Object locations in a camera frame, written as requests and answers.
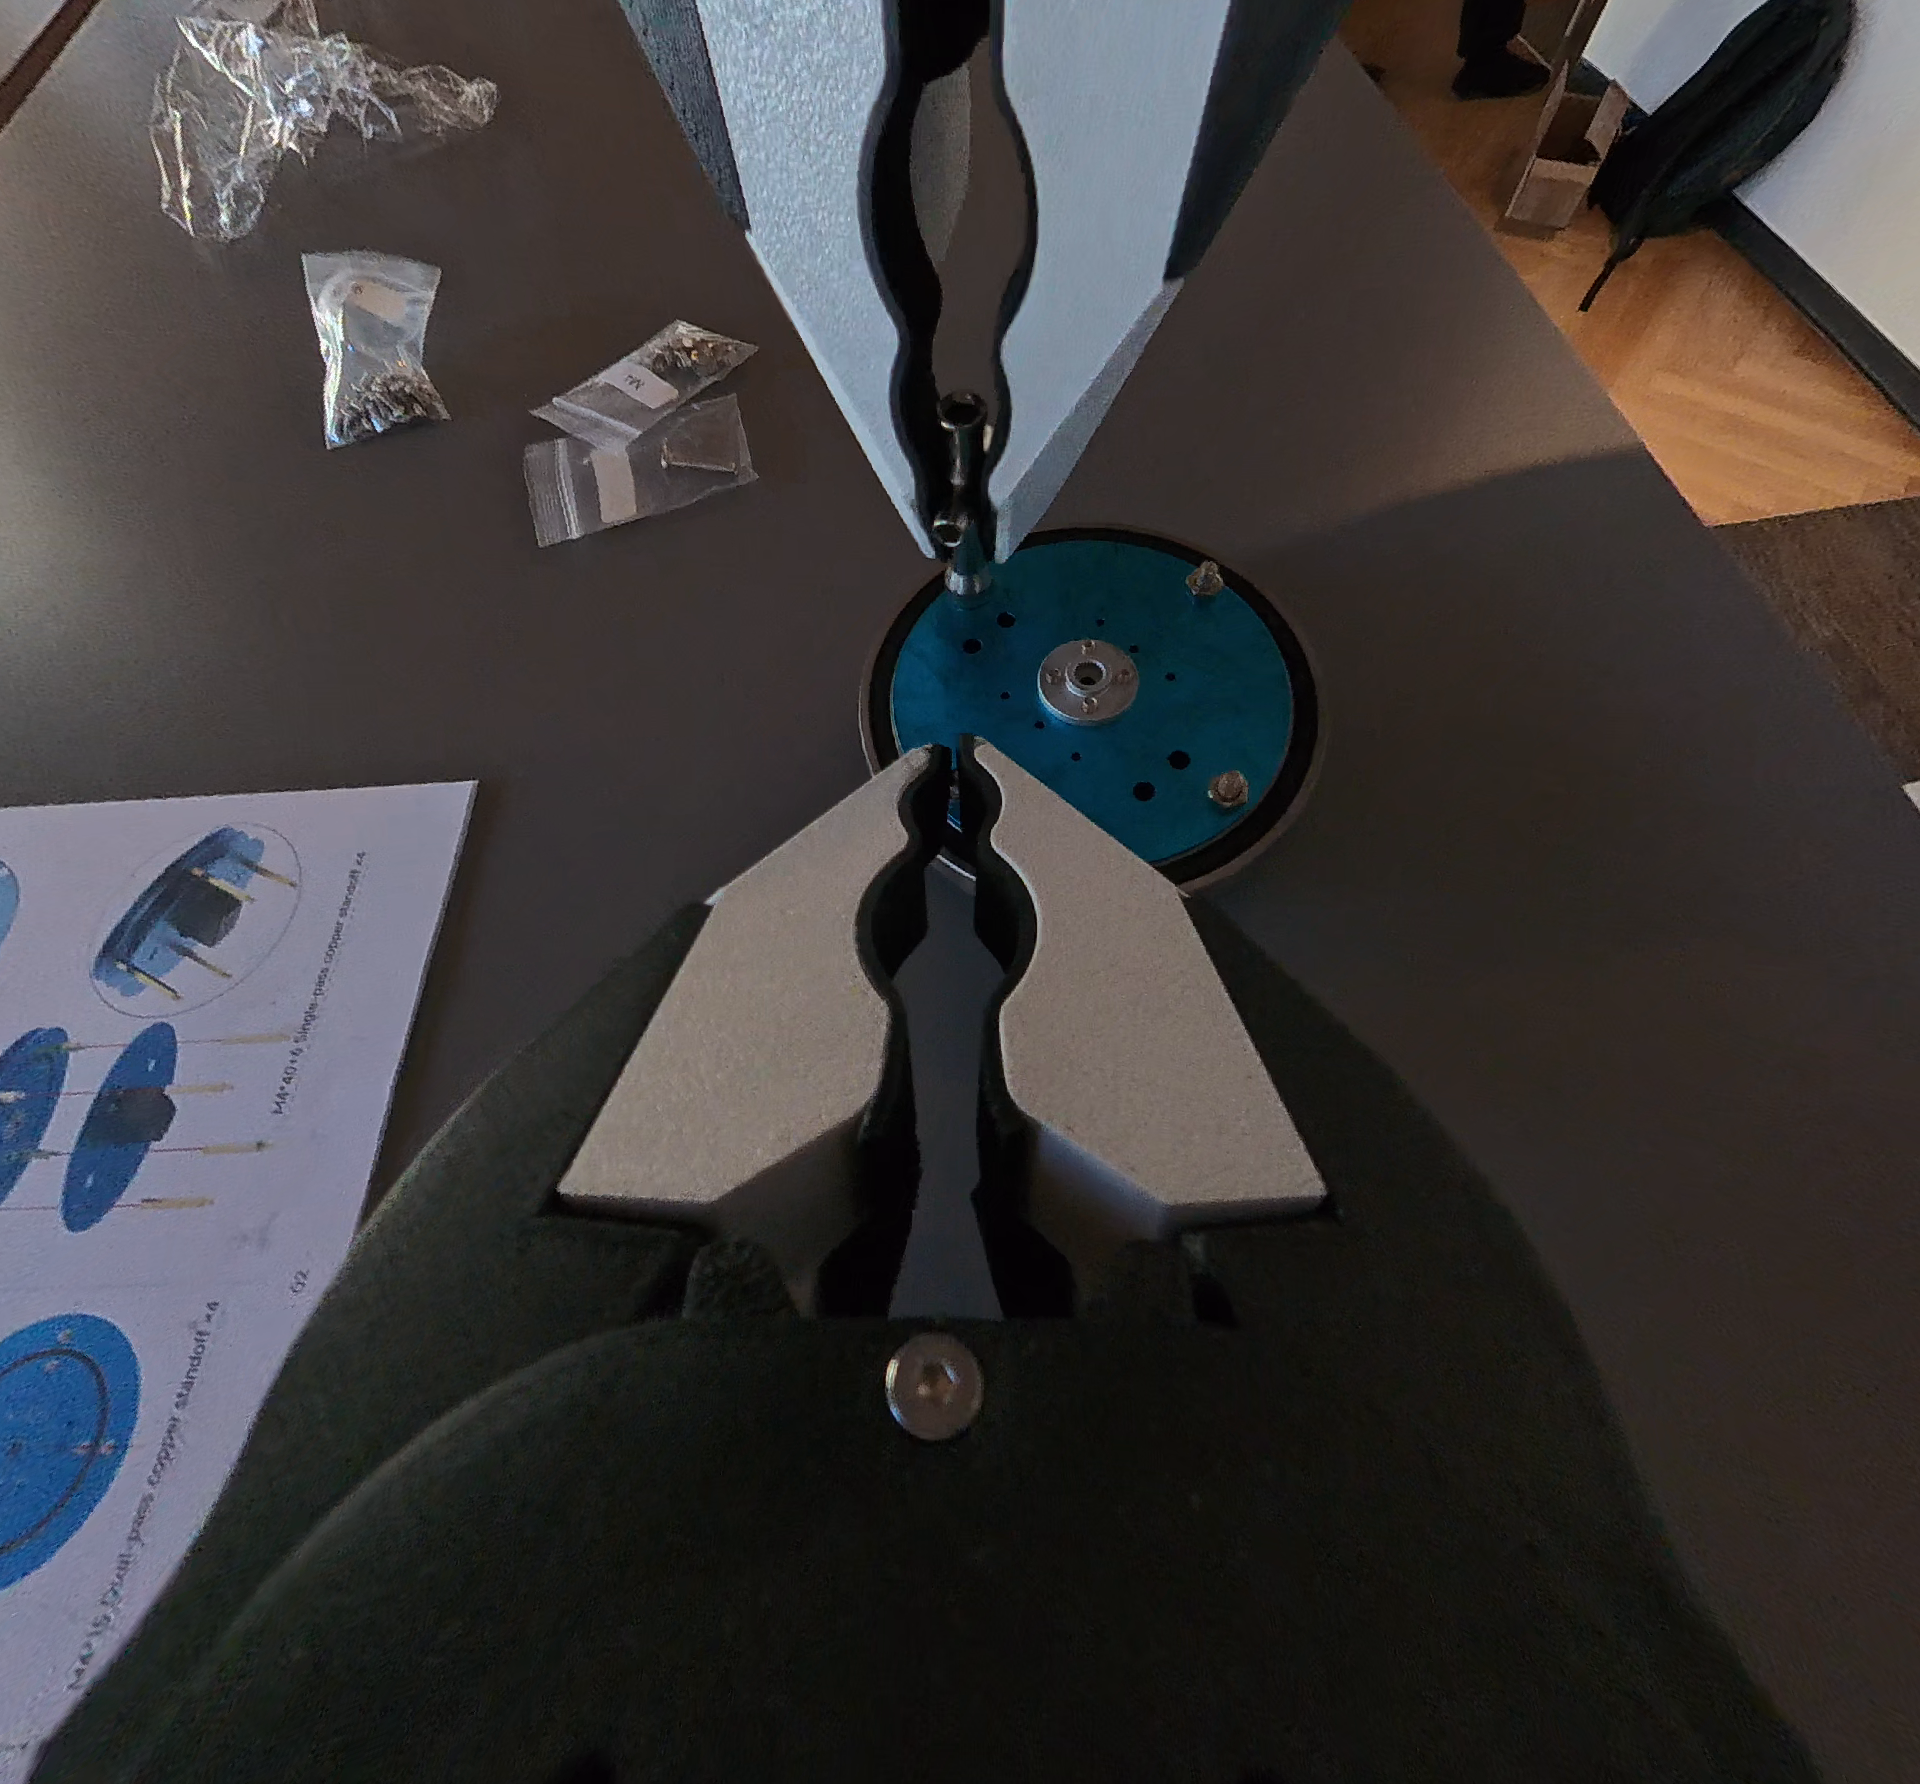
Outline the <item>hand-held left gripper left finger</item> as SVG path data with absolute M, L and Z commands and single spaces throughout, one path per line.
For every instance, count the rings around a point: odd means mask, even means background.
M 720 1237 L 878 1221 L 867 1134 L 900 1124 L 895 978 L 925 934 L 947 751 L 918 746 L 707 902 L 558 1199 Z

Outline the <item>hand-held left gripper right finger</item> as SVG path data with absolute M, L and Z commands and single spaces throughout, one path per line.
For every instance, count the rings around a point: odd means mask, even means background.
M 1019 1206 L 1047 1243 L 1167 1243 L 1301 1216 L 1328 1188 L 1182 892 L 984 740 L 978 877 L 1012 877 L 998 1009 L 1033 1134 Z

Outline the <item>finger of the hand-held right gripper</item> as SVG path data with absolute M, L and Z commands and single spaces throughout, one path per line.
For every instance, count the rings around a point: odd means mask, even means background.
M 1231 0 L 1001 0 L 998 79 L 1033 189 L 1000 343 L 996 554 L 1050 509 L 1180 294 L 1167 257 Z
M 925 556 L 943 290 L 910 180 L 940 0 L 691 0 L 748 244 Z

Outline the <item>blue disc with black rim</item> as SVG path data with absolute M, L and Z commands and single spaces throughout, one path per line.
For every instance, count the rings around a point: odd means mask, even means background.
M 1130 529 L 1032 534 L 978 601 L 934 578 L 885 629 L 859 693 L 874 769 L 974 737 L 1188 890 L 1276 836 L 1322 714 L 1292 626 L 1239 572 L 1194 603 L 1198 548 Z M 1252 797 L 1211 807 L 1207 780 Z

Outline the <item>metal cross socket wrench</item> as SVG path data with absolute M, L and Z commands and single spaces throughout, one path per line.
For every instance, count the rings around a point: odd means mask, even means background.
M 943 591 L 975 603 L 993 588 L 996 510 L 987 482 L 989 409 L 974 391 L 937 401 L 943 476 L 929 513 L 929 541 L 943 563 Z

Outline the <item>clear plastic parts bag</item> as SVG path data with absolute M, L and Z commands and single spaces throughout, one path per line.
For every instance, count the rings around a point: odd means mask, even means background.
M 756 482 L 733 394 L 682 405 L 632 443 L 601 450 L 578 437 L 530 445 L 521 456 L 539 548 L 683 510 Z
M 622 450 L 752 356 L 756 345 L 678 318 L 531 416 L 595 450 Z

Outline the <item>small cardboard box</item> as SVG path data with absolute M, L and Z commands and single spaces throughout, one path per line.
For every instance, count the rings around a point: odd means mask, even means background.
M 1586 207 L 1628 109 L 1626 93 L 1596 68 L 1586 62 L 1560 66 L 1503 193 L 1499 230 L 1520 237 L 1563 232 Z

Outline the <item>black bag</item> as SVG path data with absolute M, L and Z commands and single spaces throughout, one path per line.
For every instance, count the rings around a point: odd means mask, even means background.
M 1611 249 L 1580 300 L 1651 239 L 1697 230 L 1817 116 L 1843 72 L 1855 0 L 1764 0 L 1655 110 L 1607 147 L 1587 203 Z

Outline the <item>clear bag of dark screws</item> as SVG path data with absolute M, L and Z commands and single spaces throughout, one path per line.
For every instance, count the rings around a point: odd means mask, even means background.
M 439 266 L 329 253 L 304 254 L 299 268 L 323 363 L 325 447 L 444 422 L 449 412 L 422 360 Z

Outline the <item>instruction sheet with blue drawings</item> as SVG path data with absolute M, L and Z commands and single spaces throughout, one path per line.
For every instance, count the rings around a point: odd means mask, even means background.
M 339 1266 L 471 801 L 4 811 L 4 1781 L 173 1574 Z

